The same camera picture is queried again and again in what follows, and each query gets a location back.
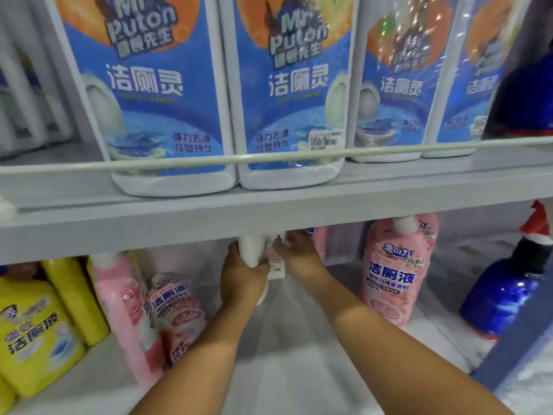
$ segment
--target yellow cylinder bottle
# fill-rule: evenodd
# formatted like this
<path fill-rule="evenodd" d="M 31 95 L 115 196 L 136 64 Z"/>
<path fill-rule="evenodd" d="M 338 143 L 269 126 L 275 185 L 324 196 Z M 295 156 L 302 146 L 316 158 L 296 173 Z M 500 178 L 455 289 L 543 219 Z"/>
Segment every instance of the yellow cylinder bottle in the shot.
<path fill-rule="evenodd" d="M 17 400 L 16 391 L 0 377 L 0 415 L 8 412 Z"/>
<path fill-rule="evenodd" d="M 22 397 L 40 392 L 85 353 L 80 333 L 45 281 L 0 277 L 0 337 L 0 374 Z"/>
<path fill-rule="evenodd" d="M 48 259 L 41 264 L 86 344 L 104 339 L 109 327 L 77 259 Z"/>

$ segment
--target blue bottle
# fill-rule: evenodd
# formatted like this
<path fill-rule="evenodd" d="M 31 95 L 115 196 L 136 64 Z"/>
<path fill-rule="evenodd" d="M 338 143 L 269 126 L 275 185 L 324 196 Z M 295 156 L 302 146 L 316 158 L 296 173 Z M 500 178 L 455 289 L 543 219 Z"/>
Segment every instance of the blue bottle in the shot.
<path fill-rule="evenodd" d="M 543 205 L 533 208 L 513 254 L 488 266 L 461 306 L 461 317 L 486 339 L 498 340 L 543 279 L 553 241 Z"/>

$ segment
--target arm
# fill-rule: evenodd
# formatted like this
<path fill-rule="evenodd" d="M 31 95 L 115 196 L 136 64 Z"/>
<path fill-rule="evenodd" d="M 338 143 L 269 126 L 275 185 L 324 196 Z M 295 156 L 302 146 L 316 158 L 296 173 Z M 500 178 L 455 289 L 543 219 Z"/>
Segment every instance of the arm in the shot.
<path fill-rule="evenodd" d="M 338 340 L 387 415 L 512 415 L 477 381 L 365 307 L 299 233 L 274 243 L 289 272 L 322 307 Z M 401 355 L 387 359 L 385 355 Z"/>
<path fill-rule="evenodd" d="M 265 289 L 269 265 L 247 266 L 232 243 L 221 273 L 222 307 L 184 356 L 130 415 L 218 415 L 238 341 Z"/>

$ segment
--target white bottle base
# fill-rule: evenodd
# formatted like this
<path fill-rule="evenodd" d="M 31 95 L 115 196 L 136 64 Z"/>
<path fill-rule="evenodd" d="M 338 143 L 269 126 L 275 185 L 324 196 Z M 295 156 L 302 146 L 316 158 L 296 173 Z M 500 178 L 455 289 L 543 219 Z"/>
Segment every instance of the white bottle base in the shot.
<path fill-rule="evenodd" d="M 398 161 L 412 161 L 420 159 L 421 153 L 384 154 L 377 156 L 350 157 L 357 163 L 395 163 Z"/>
<path fill-rule="evenodd" d="M 302 188 L 334 179 L 343 164 L 344 159 L 341 159 L 328 165 L 279 170 L 251 170 L 247 164 L 239 164 L 239 182 L 251 190 Z"/>
<path fill-rule="evenodd" d="M 113 181 L 129 195 L 178 197 L 227 191 L 236 185 L 234 166 L 224 171 L 183 176 L 139 176 L 112 173 Z"/>
<path fill-rule="evenodd" d="M 440 152 L 424 152 L 423 158 L 425 159 L 441 159 L 446 157 L 461 157 L 468 156 L 474 153 L 477 149 L 473 148 L 470 150 L 443 150 Z"/>

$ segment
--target pink label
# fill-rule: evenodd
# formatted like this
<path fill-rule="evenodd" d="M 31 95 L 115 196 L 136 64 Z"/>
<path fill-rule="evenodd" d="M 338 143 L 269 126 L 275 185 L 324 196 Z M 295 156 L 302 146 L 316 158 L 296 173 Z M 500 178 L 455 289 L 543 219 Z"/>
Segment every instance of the pink label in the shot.
<path fill-rule="evenodd" d="M 404 327 L 418 294 L 424 263 L 424 259 L 417 258 L 417 265 L 413 265 L 407 259 L 373 252 L 364 270 L 363 303 Z"/>
<path fill-rule="evenodd" d="M 164 279 L 150 292 L 149 303 L 172 363 L 186 352 L 207 324 L 199 302 L 181 281 Z"/>

